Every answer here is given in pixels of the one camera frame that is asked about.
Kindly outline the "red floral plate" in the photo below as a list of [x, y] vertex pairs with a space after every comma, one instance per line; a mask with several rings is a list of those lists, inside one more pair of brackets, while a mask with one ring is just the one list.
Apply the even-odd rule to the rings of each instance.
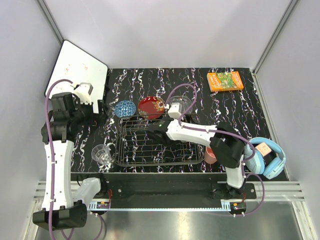
[[148, 96], [139, 102], [137, 111], [144, 119], [158, 119], [165, 112], [165, 102], [160, 97]]

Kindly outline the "wire dish rack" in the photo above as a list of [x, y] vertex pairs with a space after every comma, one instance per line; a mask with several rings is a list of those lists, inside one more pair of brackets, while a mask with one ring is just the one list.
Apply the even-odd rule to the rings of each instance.
[[194, 165], [203, 161], [203, 147], [191, 142], [175, 141], [161, 144], [147, 134], [149, 127], [164, 117], [145, 119], [134, 115], [118, 120], [115, 163], [121, 167], [156, 167]]

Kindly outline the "blue patterned bowl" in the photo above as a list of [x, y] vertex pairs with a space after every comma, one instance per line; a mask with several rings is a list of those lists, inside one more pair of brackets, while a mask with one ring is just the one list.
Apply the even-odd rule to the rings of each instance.
[[118, 118], [130, 119], [135, 115], [136, 110], [137, 107], [133, 101], [123, 100], [115, 106], [114, 112]]

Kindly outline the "clear glass plate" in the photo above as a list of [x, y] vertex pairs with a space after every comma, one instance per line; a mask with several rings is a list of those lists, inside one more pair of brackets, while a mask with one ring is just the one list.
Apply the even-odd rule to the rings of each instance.
[[168, 104], [178, 102], [182, 105], [181, 114], [185, 112], [186, 115], [189, 115], [193, 112], [193, 108], [190, 108], [188, 111], [187, 108], [192, 104], [192, 101], [187, 96], [173, 96], [169, 99]]

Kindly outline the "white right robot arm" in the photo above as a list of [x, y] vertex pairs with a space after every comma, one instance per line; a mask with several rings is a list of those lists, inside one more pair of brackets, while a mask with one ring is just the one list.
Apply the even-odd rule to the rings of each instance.
[[146, 133], [161, 145], [185, 141], [211, 148], [217, 162], [225, 168], [228, 195], [236, 199], [244, 194], [244, 148], [250, 142], [232, 126], [226, 123], [199, 125], [167, 117], [151, 124]]

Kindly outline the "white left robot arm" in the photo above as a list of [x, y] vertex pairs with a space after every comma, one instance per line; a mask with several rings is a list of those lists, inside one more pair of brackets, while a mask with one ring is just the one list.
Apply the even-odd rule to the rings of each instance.
[[87, 221], [87, 207], [94, 198], [108, 193], [105, 178], [93, 175], [85, 178], [76, 192], [71, 188], [71, 160], [76, 135], [81, 125], [90, 122], [93, 107], [81, 104], [71, 92], [52, 95], [52, 110], [45, 111], [41, 129], [46, 154], [46, 184], [41, 210], [35, 212], [35, 225], [57, 231], [82, 228]]

